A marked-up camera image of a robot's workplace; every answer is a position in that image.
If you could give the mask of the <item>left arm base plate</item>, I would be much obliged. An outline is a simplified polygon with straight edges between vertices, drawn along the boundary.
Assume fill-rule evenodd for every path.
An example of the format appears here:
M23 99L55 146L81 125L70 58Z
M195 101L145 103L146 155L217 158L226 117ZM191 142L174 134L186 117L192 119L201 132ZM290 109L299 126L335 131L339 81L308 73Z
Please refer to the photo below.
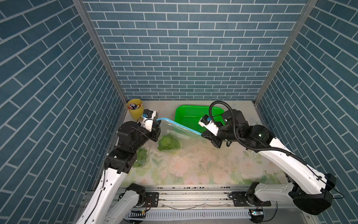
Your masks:
M149 208L158 206L159 193L158 192L146 192L144 201L139 201L135 208Z

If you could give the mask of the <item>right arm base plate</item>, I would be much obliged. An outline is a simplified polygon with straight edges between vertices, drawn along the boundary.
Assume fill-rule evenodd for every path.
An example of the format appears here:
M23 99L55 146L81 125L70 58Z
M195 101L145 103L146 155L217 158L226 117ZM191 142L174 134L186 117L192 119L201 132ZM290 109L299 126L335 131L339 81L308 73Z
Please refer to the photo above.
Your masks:
M243 191L234 191L228 194L228 198L234 202L235 207L270 207L270 201L260 201L254 194L247 195L246 192Z

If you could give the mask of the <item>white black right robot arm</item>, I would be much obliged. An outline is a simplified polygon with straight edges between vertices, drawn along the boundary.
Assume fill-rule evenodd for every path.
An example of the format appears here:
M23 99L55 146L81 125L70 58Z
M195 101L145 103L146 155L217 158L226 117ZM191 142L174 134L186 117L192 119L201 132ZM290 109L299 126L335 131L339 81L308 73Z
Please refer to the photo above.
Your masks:
M224 141L227 146L238 142L247 150L268 158L292 179L288 184L252 182L245 195L250 205L260 206L268 201L292 203L311 215L331 207L334 200L331 190L337 181L334 175L323 174L308 165L266 127L250 126L241 111L228 110L221 116L223 122L216 122L209 115L200 119L199 125L206 129L202 137L216 148L220 148Z

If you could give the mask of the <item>clear zipper bag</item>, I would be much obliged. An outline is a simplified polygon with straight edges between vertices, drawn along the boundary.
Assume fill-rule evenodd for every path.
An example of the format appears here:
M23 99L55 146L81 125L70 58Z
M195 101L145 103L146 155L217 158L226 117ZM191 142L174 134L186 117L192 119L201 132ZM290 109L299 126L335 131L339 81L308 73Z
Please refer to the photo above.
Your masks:
M159 140L169 133L182 147L153 151L153 180L160 184L248 184L261 177L262 166L243 147L234 143L215 148L210 141L167 119L160 120Z
M148 150L143 147L146 142L147 140L138 140L131 142L129 145L120 144L118 146L123 153L122 172L129 173L133 166L144 166L148 152Z

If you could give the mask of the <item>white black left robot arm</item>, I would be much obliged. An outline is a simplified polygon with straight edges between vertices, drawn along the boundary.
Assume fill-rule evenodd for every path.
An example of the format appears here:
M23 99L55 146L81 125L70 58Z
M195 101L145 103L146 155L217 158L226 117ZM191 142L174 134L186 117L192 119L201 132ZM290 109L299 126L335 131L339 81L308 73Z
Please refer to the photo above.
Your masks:
M77 223L119 224L132 208L145 202L144 186L133 183L126 188L117 204L110 207L118 188L138 158L137 151L148 140L157 142L159 135L159 121L128 121L121 125L117 131L118 143L107 155L98 186Z

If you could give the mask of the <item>chinese cabbage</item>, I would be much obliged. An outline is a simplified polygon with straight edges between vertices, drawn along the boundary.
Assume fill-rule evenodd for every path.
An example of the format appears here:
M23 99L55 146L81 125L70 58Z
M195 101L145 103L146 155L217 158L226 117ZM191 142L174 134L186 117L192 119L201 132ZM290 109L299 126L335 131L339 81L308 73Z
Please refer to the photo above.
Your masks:
M182 143L178 140L173 134L169 133L164 135L158 141L158 150L166 151L166 150L175 150L180 149L182 147Z
M137 160L134 162L133 167L143 167L147 159L147 150L140 148L137 151Z

